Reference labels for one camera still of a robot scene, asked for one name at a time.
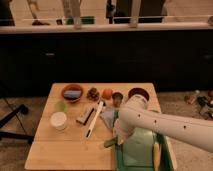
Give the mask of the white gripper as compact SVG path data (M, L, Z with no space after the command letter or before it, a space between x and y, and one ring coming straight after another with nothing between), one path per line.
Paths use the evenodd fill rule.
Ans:
M118 118L113 127L113 136L117 138L117 144L123 144L128 138L130 138L135 130L135 126L122 118Z

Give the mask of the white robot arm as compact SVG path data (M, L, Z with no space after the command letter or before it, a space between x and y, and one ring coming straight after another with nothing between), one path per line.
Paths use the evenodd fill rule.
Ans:
M146 107L146 98L139 94L120 107L114 124L114 135L120 144L131 137L136 128L144 128L213 153L211 121L161 114Z

